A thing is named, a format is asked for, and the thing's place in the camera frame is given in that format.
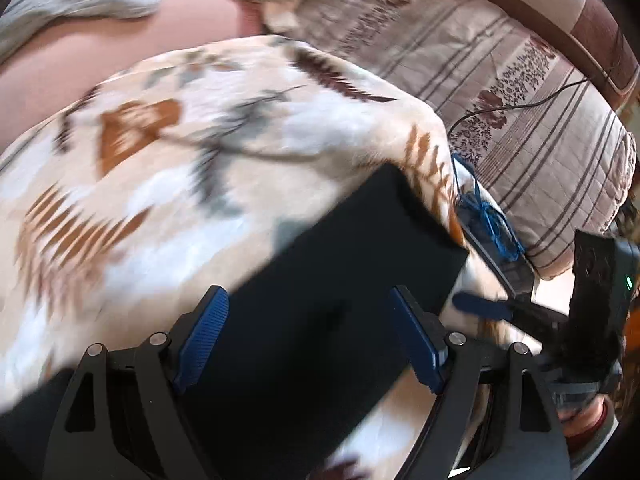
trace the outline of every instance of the metal screw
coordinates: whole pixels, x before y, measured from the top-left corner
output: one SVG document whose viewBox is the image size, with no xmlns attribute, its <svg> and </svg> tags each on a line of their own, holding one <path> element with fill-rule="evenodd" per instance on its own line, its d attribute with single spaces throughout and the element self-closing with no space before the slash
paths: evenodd
<svg viewBox="0 0 640 480">
<path fill-rule="evenodd" d="M 451 332 L 449 334 L 449 341 L 456 346 L 462 346 L 464 343 L 466 343 L 466 337 L 460 332 Z"/>
<path fill-rule="evenodd" d="M 100 343 L 94 343 L 89 348 L 86 349 L 86 352 L 91 356 L 95 357 L 100 352 L 102 352 L 102 345 Z"/>
<path fill-rule="evenodd" d="M 164 332 L 156 332 L 149 338 L 149 342 L 153 346 L 160 346 L 164 344 L 165 341 L 166 341 L 166 334 Z"/>
<path fill-rule="evenodd" d="M 513 344 L 513 349 L 517 354 L 525 355 L 529 353 L 529 347 L 520 341 L 517 341 Z"/>
</svg>

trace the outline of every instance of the hand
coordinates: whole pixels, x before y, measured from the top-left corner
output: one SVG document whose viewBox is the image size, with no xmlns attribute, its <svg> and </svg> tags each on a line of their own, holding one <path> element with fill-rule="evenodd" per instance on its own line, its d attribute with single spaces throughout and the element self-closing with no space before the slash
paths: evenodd
<svg viewBox="0 0 640 480">
<path fill-rule="evenodd" d="M 575 436 L 591 429 L 602 416 L 604 396 L 597 395 L 579 413 L 558 412 L 564 436 Z"/>
<path fill-rule="evenodd" d="M 358 470 L 358 460 L 345 460 L 331 467 L 325 467 L 313 471 L 308 480 L 366 480 L 371 474 L 366 470 Z"/>
</svg>

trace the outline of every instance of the black cable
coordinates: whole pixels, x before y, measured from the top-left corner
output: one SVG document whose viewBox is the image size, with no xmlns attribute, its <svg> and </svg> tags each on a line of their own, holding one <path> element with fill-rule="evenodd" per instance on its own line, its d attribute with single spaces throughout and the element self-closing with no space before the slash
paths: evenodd
<svg viewBox="0 0 640 480">
<path fill-rule="evenodd" d="M 624 44 L 622 44 L 623 48 L 620 48 L 620 49 L 618 48 L 618 44 L 620 43 L 620 39 L 623 39 L 623 37 L 622 37 L 622 32 L 620 31 L 620 27 L 618 27 L 618 31 L 616 33 L 616 43 L 613 46 L 614 51 L 618 50 L 618 59 L 607 70 L 607 73 L 604 76 L 604 81 L 605 82 L 610 79 L 611 73 L 617 67 L 619 67 L 620 63 L 622 62 L 622 53 L 624 51 Z M 504 111 L 504 110 L 519 110 L 521 108 L 535 108 L 536 106 L 543 105 L 544 103 L 550 101 L 551 99 L 555 98 L 560 92 L 563 92 L 563 91 L 567 90 L 568 88 L 571 88 L 572 86 L 580 85 L 582 83 L 587 83 L 587 82 L 593 82 L 593 80 L 596 79 L 596 78 L 597 78 L 597 76 L 585 77 L 584 79 L 581 79 L 580 81 L 575 81 L 573 83 L 569 83 L 569 84 L 566 84 L 564 86 L 561 86 L 558 90 L 556 90 L 552 94 L 549 94 L 547 97 L 542 99 L 542 101 L 537 101 L 535 103 L 527 103 L 527 104 L 523 104 L 523 105 L 505 105 L 505 106 L 500 106 L 500 107 L 497 107 L 497 108 L 487 108 L 485 110 L 476 110 L 475 112 L 470 112 L 470 113 L 468 113 L 466 115 L 463 115 L 455 123 L 453 123 L 453 126 L 451 126 L 447 130 L 447 137 L 449 137 L 450 134 L 453 132 L 453 130 L 456 129 L 456 126 L 458 126 L 463 121 L 466 121 L 466 120 L 468 120 L 471 117 L 474 117 L 476 115 L 488 114 L 488 113 L 491 113 L 491 112 L 501 112 L 501 111 Z"/>
<path fill-rule="evenodd" d="M 620 39 L 623 39 L 623 37 L 622 37 L 622 32 L 620 31 L 620 27 L 618 27 L 618 31 L 616 33 L 616 43 L 613 46 L 614 52 L 618 50 L 618 60 L 615 63 L 613 63 L 610 66 L 610 68 L 607 70 L 606 74 L 604 75 L 605 77 L 604 82 L 609 81 L 611 73 L 614 71 L 614 69 L 616 69 L 620 65 L 620 62 L 622 62 L 622 53 L 624 50 L 624 43 L 622 43 L 623 48 L 619 49 L 618 43 L 620 42 Z M 469 112 L 468 114 L 465 114 L 462 117 L 460 117 L 447 130 L 447 139 L 449 138 L 453 130 L 455 130 L 460 123 L 463 123 L 464 121 L 470 119 L 471 117 L 474 117 L 480 114 L 487 114 L 491 112 L 501 112 L 504 110 L 519 110 L 522 108 L 535 108 L 537 106 L 543 105 L 548 101 L 551 101 L 551 99 L 554 99 L 555 97 L 558 96 L 558 94 L 567 90 L 568 88 L 581 85 L 582 83 L 593 82 L 593 80 L 596 79 L 596 77 L 597 76 L 586 77 L 584 79 L 580 79 L 580 81 L 575 81 L 573 83 L 569 83 L 564 86 L 561 86 L 555 92 L 549 94 L 547 97 L 545 97 L 541 101 L 537 101 L 535 103 L 527 103 L 522 105 L 505 105 L 505 106 L 499 106 L 496 108 L 487 108 L 483 110 L 476 110 L 474 112 Z M 473 171 L 473 167 L 469 165 L 467 162 L 464 162 L 464 159 L 462 159 L 459 153 L 450 152 L 450 156 L 451 156 L 451 165 L 453 168 L 453 176 L 456 182 L 456 188 L 458 190 L 458 199 L 461 202 L 465 203 L 465 205 L 468 206 L 470 209 L 478 213 L 481 219 L 481 222 L 484 225 L 487 235 L 489 235 L 489 237 L 491 238 L 492 243 L 496 246 L 500 255 L 510 262 L 517 261 L 520 258 L 520 256 L 522 256 L 525 253 L 525 250 L 520 240 L 518 239 L 513 227 L 511 227 L 511 225 L 509 224 L 509 221 L 504 216 L 504 213 L 496 209 L 487 200 L 482 199 L 480 187 L 478 186 L 478 180 L 476 179 L 476 175 Z M 474 180 L 474 192 L 471 193 L 469 196 L 467 196 L 466 194 L 463 194 L 462 190 L 460 189 L 460 182 L 458 180 L 458 170 L 456 169 L 455 158 L 460 159 L 459 162 L 462 164 L 462 166 L 465 167 L 465 169 L 469 172 L 469 174 Z M 506 229 L 506 234 L 511 239 L 509 244 L 505 244 L 502 241 L 502 234 L 504 230 L 500 228 L 500 224 L 502 224 L 503 227 Z"/>
</svg>

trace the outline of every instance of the blue rubber grip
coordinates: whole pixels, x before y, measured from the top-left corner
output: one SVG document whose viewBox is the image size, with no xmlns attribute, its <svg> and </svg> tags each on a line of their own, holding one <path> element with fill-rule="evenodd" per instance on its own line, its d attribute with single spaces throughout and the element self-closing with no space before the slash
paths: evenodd
<svg viewBox="0 0 640 480">
<path fill-rule="evenodd" d="M 414 316 L 411 307 L 396 288 L 392 289 L 391 297 L 396 332 L 398 332 L 402 346 L 408 354 L 415 376 L 422 384 L 428 386 L 432 393 L 441 394 L 445 381 L 440 373 L 438 352 L 435 346 L 422 329 L 420 321 Z"/>
<path fill-rule="evenodd" d="M 174 390 L 179 395 L 200 379 L 228 313 L 229 296 L 220 287 L 180 349 L 180 364 L 174 379 Z"/>
<path fill-rule="evenodd" d="M 513 318 L 513 312 L 505 301 L 491 301 L 468 292 L 454 294 L 451 301 L 456 309 L 485 319 L 510 321 Z"/>
</svg>

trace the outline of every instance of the floral pattern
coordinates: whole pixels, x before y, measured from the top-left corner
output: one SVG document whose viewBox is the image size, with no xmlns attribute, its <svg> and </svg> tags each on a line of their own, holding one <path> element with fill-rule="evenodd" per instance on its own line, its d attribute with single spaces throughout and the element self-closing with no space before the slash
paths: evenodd
<svg viewBox="0 0 640 480">
<path fill-rule="evenodd" d="M 465 113 L 525 103 L 542 84 L 555 58 L 555 51 L 548 44 L 531 36 L 494 84 L 478 92 L 474 107 Z M 449 145 L 476 166 L 489 149 L 494 130 L 503 129 L 512 117 L 504 110 L 473 116 L 450 134 Z"/>
<path fill-rule="evenodd" d="M 340 40 L 335 53 L 348 57 L 370 45 L 380 31 L 399 17 L 399 11 L 413 0 L 374 0 L 376 5 L 358 17 L 353 28 Z"/>
</svg>

